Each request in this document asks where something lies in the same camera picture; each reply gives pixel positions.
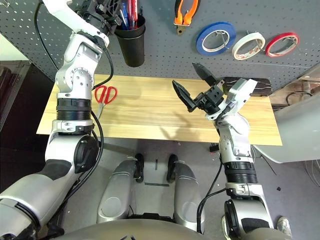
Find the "pliers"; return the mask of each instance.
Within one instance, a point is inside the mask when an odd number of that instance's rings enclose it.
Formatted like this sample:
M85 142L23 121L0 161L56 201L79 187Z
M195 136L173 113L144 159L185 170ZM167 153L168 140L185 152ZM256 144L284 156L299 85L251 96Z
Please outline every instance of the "pliers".
M175 0L174 5L175 18L173 23L176 25L176 33L178 36L181 36L185 32L186 27L190 26L192 17L195 15L200 5L200 0L193 0L191 9L188 10L183 17L181 13L183 2L184 0Z

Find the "white tape roll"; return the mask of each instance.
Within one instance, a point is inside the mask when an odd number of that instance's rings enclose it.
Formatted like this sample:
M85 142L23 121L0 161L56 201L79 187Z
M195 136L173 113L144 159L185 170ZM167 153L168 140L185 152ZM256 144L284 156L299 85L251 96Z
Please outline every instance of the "white tape roll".
M246 43L250 41L257 40L257 45L254 47L254 49L244 53L244 54L238 54L239 49L245 45ZM250 33L247 36L244 36L241 38L232 48L232 54L235 59L237 60L246 60L248 58L251 58L252 56L256 55L260 50L264 47L266 43L266 40L264 36L261 35L259 32Z

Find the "pen holder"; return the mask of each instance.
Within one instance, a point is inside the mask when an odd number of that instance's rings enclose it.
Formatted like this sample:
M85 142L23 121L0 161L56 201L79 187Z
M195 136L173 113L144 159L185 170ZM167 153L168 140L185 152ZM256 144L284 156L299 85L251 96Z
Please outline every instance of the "pen holder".
M129 67L139 67L145 61L145 18L138 14L137 28L123 30L118 26L115 35L118 38L125 63Z

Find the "gray pegboard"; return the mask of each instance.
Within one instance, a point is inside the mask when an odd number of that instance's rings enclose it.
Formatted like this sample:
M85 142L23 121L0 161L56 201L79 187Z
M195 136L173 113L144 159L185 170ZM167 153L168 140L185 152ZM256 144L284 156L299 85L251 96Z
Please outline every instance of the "gray pegboard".
M35 35L33 17L38 1L9 2L13 9L0 7L0 32L54 79L55 69ZM72 8L81 2L73 1ZM128 67L117 38L111 36L109 51L116 75L198 79L191 63L201 62L217 77L268 78L275 91L317 64L320 59L319 0L202 0L191 26L182 36L177 36L173 25L174 0L138 2L143 6L146 19L145 62L137 68ZM296 32L300 36L301 52L295 49L285 56L271 58L261 51L243 61L233 58L232 48L212 57L200 55L196 50L198 34L207 25L219 21L234 25L237 31L236 42L246 35L247 30L260 32L266 43L278 34ZM38 15L38 25L48 51L60 67L71 30L51 16L44 6ZM109 71L109 63L103 56L96 73L108 74Z

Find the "light wood surface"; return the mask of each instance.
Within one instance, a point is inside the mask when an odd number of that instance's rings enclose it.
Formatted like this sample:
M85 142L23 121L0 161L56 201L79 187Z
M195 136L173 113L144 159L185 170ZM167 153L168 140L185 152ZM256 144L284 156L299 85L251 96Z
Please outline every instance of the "light wood surface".
M95 75L100 83L107 75ZM160 139L191 142L219 142L213 123L205 112L189 113L177 97L172 78L114 76L106 86L118 89L116 99L104 107L100 123L105 137ZM195 98L209 89L202 80L175 79ZM58 87L55 85L44 110L37 134L50 134L56 119ZM92 92L92 109L98 104ZM282 145L275 116L268 97L251 97L240 110L250 123L249 140L256 145Z

